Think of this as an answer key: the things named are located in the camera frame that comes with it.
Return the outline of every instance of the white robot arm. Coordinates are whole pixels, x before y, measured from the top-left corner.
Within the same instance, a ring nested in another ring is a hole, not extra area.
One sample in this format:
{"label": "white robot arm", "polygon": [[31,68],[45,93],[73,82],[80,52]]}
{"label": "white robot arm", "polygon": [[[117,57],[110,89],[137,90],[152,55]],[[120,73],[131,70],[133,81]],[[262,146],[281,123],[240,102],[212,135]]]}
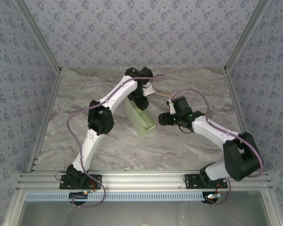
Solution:
{"label": "white robot arm", "polygon": [[[134,77],[153,77],[153,74],[150,69],[143,68],[141,71],[138,71],[137,69],[130,68],[126,71],[125,76],[122,78],[122,80],[115,86],[113,90],[111,90],[105,97],[103,97],[98,102],[93,101],[94,105],[97,103],[102,103],[105,100],[107,100],[108,97],[111,98],[104,103],[99,110],[107,109],[107,112],[109,112],[109,116],[103,116],[103,113],[100,115],[102,117],[102,121],[98,122],[101,119],[96,118],[96,114],[98,113],[96,109],[92,109],[89,111],[88,116],[88,123],[89,123],[89,129],[87,131],[87,135],[85,138],[85,141],[82,146],[82,154],[83,154],[83,166],[85,169],[89,169],[90,163],[92,160],[92,157],[94,155],[95,150],[97,149],[99,143],[101,140],[105,137],[105,134],[110,132],[110,126],[113,127],[113,119],[112,114],[114,113],[117,106],[126,98],[129,96],[129,98],[136,103],[136,105],[141,109],[144,110],[148,107],[148,101],[145,98],[145,96],[148,96],[152,93],[154,93],[154,89],[152,88],[152,80],[132,80]],[[104,126],[103,124],[106,124],[109,127],[109,131],[102,131],[99,134],[99,128],[100,126]],[[73,161],[73,167],[77,171],[83,172],[82,166],[81,166],[81,156],[78,154],[76,159]]]}
{"label": "white robot arm", "polygon": [[247,132],[239,134],[225,129],[211,120],[207,121],[202,112],[192,111],[185,97],[169,99],[167,105],[170,107],[170,112],[162,113],[158,117],[160,125],[177,125],[179,128],[187,128],[191,133],[194,132],[209,139],[224,151],[223,161],[211,163],[200,170],[200,173],[205,174],[204,177],[208,177],[211,181],[221,178],[233,178],[239,181],[259,169],[259,161],[255,154],[248,146],[234,137],[239,136],[246,140],[258,152],[251,134]]}

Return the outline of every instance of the red wire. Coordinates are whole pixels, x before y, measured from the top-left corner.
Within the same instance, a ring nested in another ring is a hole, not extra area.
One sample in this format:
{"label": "red wire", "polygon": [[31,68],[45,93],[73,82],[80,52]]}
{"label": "red wire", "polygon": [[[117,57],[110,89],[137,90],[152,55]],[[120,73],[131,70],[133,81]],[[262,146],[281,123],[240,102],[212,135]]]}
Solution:
{"label": "red wire", "polygon": [[221,193],[221,196],[223,195],[223,187],[221,186],[221,184],[219,184],[218,182],[216,183],[216,186],[218,187],[220,187],[221,189],[222,189],[222,193]]}
{"label": "red wire", "polygon": [[92,181],[92,180],[88,180],[87,183],[91,183],[91,184],[92,184],[93,191],[95,191],[95,187],[94,187],[93,181]]}

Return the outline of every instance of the floor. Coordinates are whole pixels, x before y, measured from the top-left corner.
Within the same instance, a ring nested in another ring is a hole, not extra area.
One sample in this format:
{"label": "floor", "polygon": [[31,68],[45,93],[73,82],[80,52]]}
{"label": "floor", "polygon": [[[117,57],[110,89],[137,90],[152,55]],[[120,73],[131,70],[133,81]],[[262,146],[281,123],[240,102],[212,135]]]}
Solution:
{"label": "floor", "polygon": [[[120,81],[126,68],[63,69],[61,83],[52,109],[45,139],[34,169],[66,169],[78,154],[78,144],[66,127],[67,118],[86,107],[95,99],[109,93]],[[216,123],[239,131],[233,103],[222,68],[160,67],[153,74],[164,74],[164,81],[156,81],[158,93],[172,95],[192,87],[208,99],[208,113]],[[205,102],[194,93],[184,93],[192,110],[206,112]],[[184,134],[176,126],[160,126],[158,115],[167,112],[167,97],[151,95],[148,112],[156,128],[140,137],[125,115],[122,102],[113,117],[115,125],[100,144],[92,159],[91,169],[200,169],[223,158],[215,144],[198,134]],[[87,132],[87,113],[74,118],[74,132],[83,142]]]}

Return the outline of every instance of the patterned wallpaper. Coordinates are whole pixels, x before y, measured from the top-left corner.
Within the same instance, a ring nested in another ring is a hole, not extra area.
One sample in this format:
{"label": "patterned wallpaper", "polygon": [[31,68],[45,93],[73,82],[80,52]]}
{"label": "patterned wallpaper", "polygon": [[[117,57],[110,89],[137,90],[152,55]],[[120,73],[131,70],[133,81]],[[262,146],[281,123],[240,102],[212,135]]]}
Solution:
{"label": "patterned wallpaper", "polygon": [[12,0],[0,0],[0,225],[27,170],[56,73]]}
{"label": "patterned wallpaper", "polygon": [[224,65],[258,0],[25,0],[61,67]]}
{"label": "patterned wallpaper", "polygon": [[283,0],[268,6],[231,76],[283,210]]}

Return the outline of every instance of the light blue cable tray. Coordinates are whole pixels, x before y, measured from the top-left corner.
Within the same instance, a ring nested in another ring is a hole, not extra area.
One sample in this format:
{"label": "light blue cable tray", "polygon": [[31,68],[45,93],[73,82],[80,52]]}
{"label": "light blue cable tray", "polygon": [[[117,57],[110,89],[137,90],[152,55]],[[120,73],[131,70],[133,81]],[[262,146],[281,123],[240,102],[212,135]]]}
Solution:
{"label": "light blue cable tray", "polygon": [[[27,202],[71,201],[69,192],[27,192]],[[75,201],[100,201],[103,192],[88,194],[87,199]],[[203,201],[202,192],[107,192],[106,202],[150,202],[150,201]]]}

